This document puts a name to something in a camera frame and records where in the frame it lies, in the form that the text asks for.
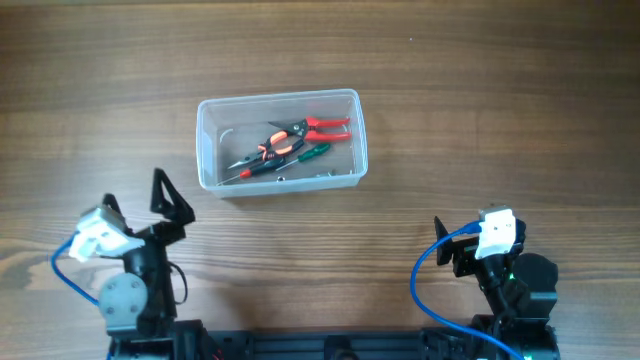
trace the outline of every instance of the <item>screwdriver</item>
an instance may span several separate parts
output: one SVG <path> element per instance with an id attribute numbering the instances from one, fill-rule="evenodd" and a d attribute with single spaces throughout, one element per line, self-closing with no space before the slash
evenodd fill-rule
<path id="1" fill-rule="evenodd" d="M 286 168 L 289 165 L 293 165 L 295 163 L 299 162 L 305 162 L 307 160 L 313 159 L 316 156 L 322 155 L 324 153 L 326 153 L 329 149 L 331 148 L 331 144 L 329 143 L 322 143 L 316 147 L 314 147 L 311 150 L 306 151 L 304 154 L 298 156 L 298 158 L 296 160 L 293 160 L 292 162 L 288 163 L 287 165 L 276 169 L 276 171 L 280 171 L 284 168 Z"/>
<path id="2" fill-rule="evenodd" d="M 281 166 L 282 164 L 284 164 L 287 160 L 285 160 L 285 158 L 283 157 L 279 157 L 279 158 L 275 158 L 275 159 L 271 159 L 271 160 L 267 160 L 265 162 L 262 162 L 258 165 L 254 165 L 248 169 L 244 169 L 240 175 L 236 175 L 230 179 L 224 180 L 222 182 L 219 182 L 216 184 L 216 186 L 222 185 L 224 183 L 227 183 L 229 181 L 235 180 L 237 178 L 240 179 L 248 179 L 252 176 L 255 175 L 260 175 L 262 173 L 265 173 L 267 171 L 273 170 L 273 169 L 277 169 L 278 166 Z"/>

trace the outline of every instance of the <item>green screwdriver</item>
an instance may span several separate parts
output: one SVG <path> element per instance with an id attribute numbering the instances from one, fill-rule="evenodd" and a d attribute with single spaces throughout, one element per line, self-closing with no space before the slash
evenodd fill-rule
<path id="1" fill-rule="evenodd" d="M 322 155 L 324 153 L 327 152 L 327 150 L 329 150 L 331 148 L 331 144 L 329 143 L 322 143 L 316 147 L 314 147 L 311 150 L 306 151 L 304 154 L 298 156 L 298 158 L 296 160 L 293 160 L 292 162 L 288 163 L 287 165 L 280 167 L 278 169 L 276 169 L 276 171 L 280 171 L 284 168 L 286 168 L 289 165 L 293 165 L 295 163 L 299 162 L 305 162 L 307 160 L 313 159 L 316 156 Z"/>

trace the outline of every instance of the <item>wood grain surface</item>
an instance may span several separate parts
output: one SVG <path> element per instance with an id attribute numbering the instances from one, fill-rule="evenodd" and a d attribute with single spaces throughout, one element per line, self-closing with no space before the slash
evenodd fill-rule
<path id="1" fill-rule="evenodd" d="M 610 3 L 1 8 L 0 359 L 104 358 L 100 314 L 47 260 L 105 192 L 134 228 L 157 220 L 154 167 L 198 218 L 169 250 L 191 290 L 180 319 L 434 325 L 408 288 L 433 216 L 457 227 L 506 203 L 529 225 L 527 251 L 560 268 L 563 359 L 640 358 L 640 17 Z M 230 201 L 200 188 L 200 101 L 334 88 L 362 101 L 356 188 Z M 60 267 L 92 294 L 122 271 Z M 419 282 L 455 321 L 488 311 L 450 267 L 429 262 Z"/>

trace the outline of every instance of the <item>white container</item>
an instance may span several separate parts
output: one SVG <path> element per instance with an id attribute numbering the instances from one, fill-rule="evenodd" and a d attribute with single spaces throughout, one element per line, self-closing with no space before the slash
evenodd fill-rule
<path id="1" fill-rule="evenodd" d="M 318 131 L 351 131 L 351 139 L 331 143 L 331 149 L 324 155 L 282 171 L 220 185 L 242 170 L 228 170 L 231 164 L 257 151 L 259 144 L 279 130 L 269 121 L 295 122 L 308 116 L 348 117 L 349 124 L 344 127 Z M 287 161 L 295 160 L 315 145 L 305 144 Z M 367 137 L 358 93 L 342 89 L 205 100 L 198 106 L 196 153 L 200 185 L 221 198 L 355 186 L 368 167 Z M 317 177 L 332 170 L 333 176 Z"/>

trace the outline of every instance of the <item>green screwdriver handle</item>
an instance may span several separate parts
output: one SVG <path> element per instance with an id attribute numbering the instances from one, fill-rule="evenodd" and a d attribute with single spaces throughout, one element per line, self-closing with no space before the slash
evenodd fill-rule
<path id="1" fill-rule="evenodd" d="M 322 155 L 326 153 L 330 148 L 331 148 L 331 144 L 329 143 L 320 144 L 314 147 L 313 149 L 306 151 L 304 154 L 298 156 L 298 161 L 305 162 L 309 159 L 313 159 L 318 155 Z"/>

